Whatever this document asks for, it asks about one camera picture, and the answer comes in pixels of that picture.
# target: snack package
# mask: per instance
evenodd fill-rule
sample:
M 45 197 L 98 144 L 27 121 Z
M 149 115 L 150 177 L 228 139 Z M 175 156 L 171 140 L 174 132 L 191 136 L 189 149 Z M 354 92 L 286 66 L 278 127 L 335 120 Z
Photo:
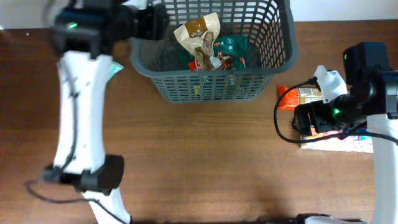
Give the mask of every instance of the snack package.
M 278 86 L 279 96 L 284 94 L 289 87 Z M 296 88 L 288 92 L 285 97 L 280 101 L 278 109 L 280 110 L 294 110 L 298 105 L 311 103 L 314 101 L 322 100 L 322 94 L 316 88 Z
M 124 67 L 121 64 L 119 64 L 117 62 L 112 62 L 111 66 L 109 67 L 108 81 L 110 81 L 115 76 L 115 74 L 120 72 L 122 69 L 124 69 Z
M 246 51 L 248 39 L 243 36 L 229 35 L 216 39 L 214 43 L 215 57 L 221 62 L 221 66 L 215 70 L 236 70 L 246 68 Z M 191 71 L 204 70 L 198 60 L 190 57 L 185 52 L 180 53 L 180 59 L 184 69 Z
M 240 35 L 227 35 L 216 39 L 214 54 L 221 60 L 220 70 L 246 68 L 248 39 Z
M 204 70 L 221 66 L 221 60 L 214 57 L 213 44 L 220 33 L 217 13 L 194 19 L 174 31 L 177 41 L 192 54 Z
M 360 129 L 358 132 L 366 132 L 367 129 Z M 304 139 L 315 139 L 322 136 L 329 136 L 331 134 L 338 134 L 341 131 L 328 131 L 325 133 L 318 134 L 314 127 L 311 127 L 312 136 L 301 137 Z M 302 149 L 314 149 L 314 150 L 325 150 L 325 151 L 338 151 L 338 152 L 367 152 L 373 153 L 373 144 L 370 137 L 362 136 L 349 136 L 344 140 L 339 140 L 338 138 L 331 138 L 327 140 L 302 143 L 300 145 Z

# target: wooden table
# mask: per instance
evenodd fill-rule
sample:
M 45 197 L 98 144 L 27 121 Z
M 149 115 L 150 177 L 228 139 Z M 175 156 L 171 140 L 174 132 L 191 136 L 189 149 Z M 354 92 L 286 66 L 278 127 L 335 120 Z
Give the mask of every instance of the wooden table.
M 344 74 L 342 53 L 360 41 L 383 41 L 398 67 L 398 22 L 296 23 L 300 59 L 249 103 L 175 105 L 148 78 L 126 67 L 108 84 L 104 143 L 122 154 L 124 204 L 135 220 L 220 222 L 258 216 L 333 214 L 370 221 L 373 155 L 303 150 L 274 130 L 276 85 L 310 78 L 317 65 Z M 0 223 L 93 223 L 88 204 L 52 205 L 30 197 L 23 182 L 40 176 L 58 141 L 56 58 L 46 30 L 0 36 Z M 283 133 L 291 111 L 280 111 Z M 71 187 L 40 185 L 53 198 Z

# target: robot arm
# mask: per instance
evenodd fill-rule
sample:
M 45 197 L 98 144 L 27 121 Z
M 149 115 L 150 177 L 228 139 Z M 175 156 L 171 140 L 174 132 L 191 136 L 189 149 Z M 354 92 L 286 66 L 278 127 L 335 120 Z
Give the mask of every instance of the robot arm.
M 84 0 L 81 9 L 73 4 L 63 9 L 51 27 L 60 59 L 60 136 L 53 164 L 44 169 L 42 180 L 74 186 L 99 224 L 132 222 L 119 189 L 124 159 L 105 153 L 102 120 L 113 44 L 130 37 L 159 40 L 169 23 L 165 7 L 153 1 L 147 7 L 146 2 Z M 49 200 L 29 185 L 28 192 L 42 200 L 74 201 Z
M 347 83 L 337 71 L 319 66 L 317 77 L 323 102 L 300 105 L 292 123 L 302 136 L 342 130 L 366 118 L 371 133 L 398 139 L 398 72 L 389 68 L 384 44 L 361 43 L 344 52 Z M 372 223 L 398 223 L 398 145 L 372 137 L 376 203 Z M 330 217 L 308 217 L 305 224 L 348 223 Z

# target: black camera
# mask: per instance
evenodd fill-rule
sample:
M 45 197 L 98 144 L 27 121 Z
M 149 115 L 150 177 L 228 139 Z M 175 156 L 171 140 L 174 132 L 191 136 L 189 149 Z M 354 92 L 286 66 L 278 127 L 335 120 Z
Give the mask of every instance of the black camera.
M 120 0 L 84 0 L 69 4 L 55 18 L 52 41 L 58 55 L 69 50 L 89 52 L 92 59 L 111 55 L 113 43 L 130 37 L 160 40 L 169 24 L 166 8 L 157 4 L 138 10 Z
M 389 65 L 384 43 L 362 42 L 345 50 L 343 60 L 350 93 L 298 105 L 292 127 L 302 136 L 311 136 L 312 126 L 317 133 L 342 130 L 375 114 L 398 118 L 398 72 Z

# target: snack bag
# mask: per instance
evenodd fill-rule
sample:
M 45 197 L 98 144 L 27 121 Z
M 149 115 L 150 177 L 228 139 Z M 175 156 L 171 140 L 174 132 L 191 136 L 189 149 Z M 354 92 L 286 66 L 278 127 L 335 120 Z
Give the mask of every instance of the snack bag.
M 242 69 L 246 68 L 246 52 L 248 39 L 239 35 L 227 35 L 216 39 L 214 43 L 215 55 L 221 60 L 222 68 Z
M 289 87 L 278 86 L 279 96 L 284 94 Z M 295 88 L 288 92 L 285 97 L 280 101 L 278 109 L 280 110 L 294 110 L 298 105 L 311 103 L 314 101 L 322 100 L 322 94 L 316 88 Z
M 194 19 L 174 31 L 177 41 L 187 49 L 204 70 L 214 70 L 221 66 L 221 60 L 214 57 L 213 44 L 220 33 L 220 20 L 217 13 Z

